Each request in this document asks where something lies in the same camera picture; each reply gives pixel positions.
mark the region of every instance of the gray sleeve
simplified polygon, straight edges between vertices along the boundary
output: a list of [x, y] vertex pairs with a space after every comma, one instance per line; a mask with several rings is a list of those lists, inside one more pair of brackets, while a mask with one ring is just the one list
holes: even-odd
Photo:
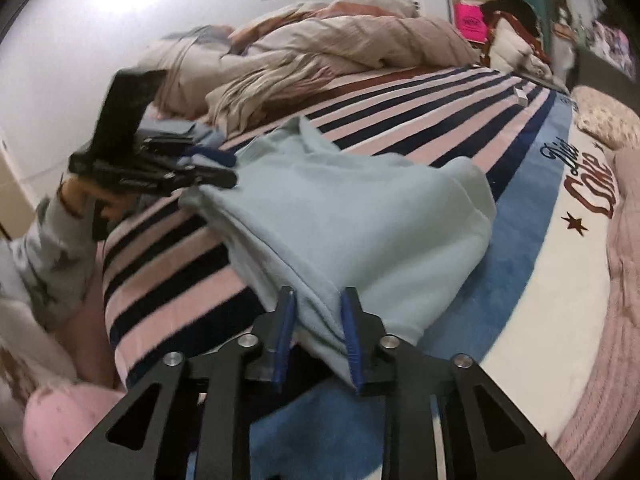
[[34, 316], [47, 330], [55, 330], [73, 313], [94, 270], [94, 201], [89, 202], [84, 218], [77, 219], [57, 198], [44, 199], [27, 234], [10, 244]]

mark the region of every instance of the brown star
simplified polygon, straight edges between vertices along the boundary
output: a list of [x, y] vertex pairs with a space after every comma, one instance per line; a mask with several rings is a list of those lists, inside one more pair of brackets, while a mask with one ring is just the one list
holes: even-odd
[[584, 236], [584, 234], [582, 234], [582, 231], [588, 231], [588, 229], [582, 225], [582, 218], [574, 218], [572, 217], [569, 212], [567, 211], [566, 215], [569, 218], [565, 218], [564, 216], [562, 216], [562, 220], [566, 220], [567, 222], [569, 222], [569, 225], [566, 227], [567, 229], [575, 229], [576, 231], [578, 231], [580, 233], [580, 236]]

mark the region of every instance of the hand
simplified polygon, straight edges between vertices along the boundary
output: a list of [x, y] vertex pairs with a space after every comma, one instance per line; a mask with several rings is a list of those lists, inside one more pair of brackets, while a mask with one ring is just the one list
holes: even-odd
[[101, 188], [91, 180], [71, 175], [60, 187], [60, 199], [65, 208], [75, 216], [83, 217], [89, 198], [97, 198], [106, 202], [102, 216], [111, 221], [120, 220], [122, 215], [133, 205], [136, 197], [131, 194], [114, 193]]

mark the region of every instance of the pink pants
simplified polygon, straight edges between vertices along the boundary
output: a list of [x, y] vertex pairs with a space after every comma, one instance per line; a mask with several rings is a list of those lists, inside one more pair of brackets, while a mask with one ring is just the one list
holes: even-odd
[[50, 480], [123, 396], [92, 384], [37, 390], [24, 413], [24, 443], [38, 478]]

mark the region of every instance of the small white box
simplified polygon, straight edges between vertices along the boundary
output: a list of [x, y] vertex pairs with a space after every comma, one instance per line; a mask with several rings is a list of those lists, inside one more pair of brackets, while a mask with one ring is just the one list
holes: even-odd
[[529, 98], [523, 90], [521, 90], [520, 88], [516, 88], [513, 93], [516, 94], [517, 103], [520, 106], [522, 106], [523, 108], [529, 106]]

